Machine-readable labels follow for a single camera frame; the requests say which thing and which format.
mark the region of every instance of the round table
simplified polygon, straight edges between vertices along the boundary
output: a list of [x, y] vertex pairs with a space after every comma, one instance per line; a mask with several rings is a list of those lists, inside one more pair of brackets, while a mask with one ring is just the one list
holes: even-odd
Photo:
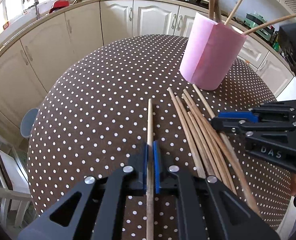
[[[104, 46], [70, 67], [43, 101], [29, 141], [28, 174], [33, 203], [41, 214], [85, 176], [103, 178], [127, 164], [147, 138], [148, 99], [153, 100], [154, 139], [179, 167], [197, 175], [181, 123], [167, 88], [193, 95], [179, 73], [187, 38], [145, 35]], [[215, 113], [245, 111], [275, 98], [243, 61], [236, 59], [221, 85], [202, 91]], [[290, 173], [245, 155], [243, 141], [230, 141], [258, 202], [262, 218], [274, 229], [290, 200]], [[240, 199], [238, 178], [229, 165]], [[174, 197], [155, 197], [155, 237], [177, 239]], [[128, 196], [123, 239], [146, 237], [145, 197]]]

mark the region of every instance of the silver screw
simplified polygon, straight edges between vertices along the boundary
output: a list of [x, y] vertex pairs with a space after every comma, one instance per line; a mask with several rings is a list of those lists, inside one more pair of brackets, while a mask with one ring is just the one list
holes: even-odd
[[249, 137], [249, 136], [252, 136], [254, 133], [252, 132], [252, 131], [248, 131], [247, 133], [246, 133], [246, 136], [247, 137]]
[[217, 180], [218, 180], [218, 179], [217, 179], [214, 175], [210, 175], [210, 176], [207, 177], [207, 181], [208, 181], [209, 183], [216, 183]]
[[125, 173], [130, 173], [134, 170], [134, 168], [132, 166], [125, 166], [122, 168], [122, 170], [125, 172]]
[[177, 165], [171, 165], [171, 166], [169, 166], [168, 169], [171, 172], [177, 172], [177, 171], [179, 171], [179, 167]]
[[93, 184], [96, 181], [96, 179], [93, 176], [88, 176], [85, 178], [86, 184]]

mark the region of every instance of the pink cup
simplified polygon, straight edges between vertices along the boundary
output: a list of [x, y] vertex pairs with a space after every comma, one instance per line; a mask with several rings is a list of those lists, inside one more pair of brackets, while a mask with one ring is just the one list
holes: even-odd
[[241, 50], [246, 36], [230, 26], [196, 13], [185, 53], [181, 75], [204, 90], [215, 90]]

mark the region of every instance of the chair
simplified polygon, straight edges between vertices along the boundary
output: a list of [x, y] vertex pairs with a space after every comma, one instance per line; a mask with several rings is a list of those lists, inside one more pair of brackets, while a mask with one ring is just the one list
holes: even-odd
[[8, 211], [17, 210], [14, 227], [20, 227], [32, 201], [28, 176], [15, 148], [0, 136], [1, 147], [9, 154], [0, 150], [0, 224], [6, 229]]

